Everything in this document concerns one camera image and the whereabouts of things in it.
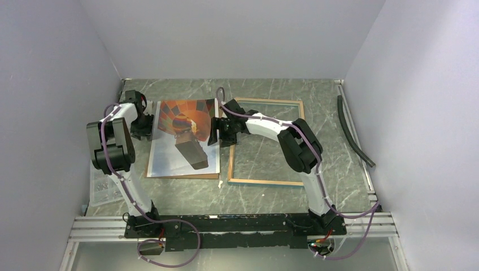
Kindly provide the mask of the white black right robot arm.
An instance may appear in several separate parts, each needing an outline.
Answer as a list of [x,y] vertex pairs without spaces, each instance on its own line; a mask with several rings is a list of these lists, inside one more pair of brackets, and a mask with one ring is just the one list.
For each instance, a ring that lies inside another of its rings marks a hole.
[[245,111],[235,99],[218,102],[224,117],[211,120],[209,145],[221,147],[237,143],[239,133],[262,136],[277,142],[289,168],[299,173],[308,199],[311,228],[325,234],[333,225],[335,214],[326,191],[322,173],[323,148],[304,119],[283,121],[258,111]]

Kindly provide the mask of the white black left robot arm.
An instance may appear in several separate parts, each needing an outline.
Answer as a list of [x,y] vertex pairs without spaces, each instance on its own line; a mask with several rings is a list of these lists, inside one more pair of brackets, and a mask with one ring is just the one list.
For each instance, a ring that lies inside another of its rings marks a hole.
[[93,166],[119,188],[128,206],[128,218],[136,222],[143,217],[140,231],[154,237],[160,233],[162,222],[134,169],[136,152],[132,141],[151,139],[154,117],[145,112],[148,105],[144,94],[128,90],[124,101],[108,106],[112,108],[110,113],[87,124],[86,133]]

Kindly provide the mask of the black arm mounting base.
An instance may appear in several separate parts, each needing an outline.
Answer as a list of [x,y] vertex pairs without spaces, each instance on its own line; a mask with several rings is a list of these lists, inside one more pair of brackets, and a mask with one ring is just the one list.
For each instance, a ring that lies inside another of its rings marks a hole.
[[342,217],[328,212],[246,215],[156,216],[152,223],[142,216],[125,219],[126,239],[163,237],[166,250],[207,248],[276,247],[306,248],[314,237],[346,235]]

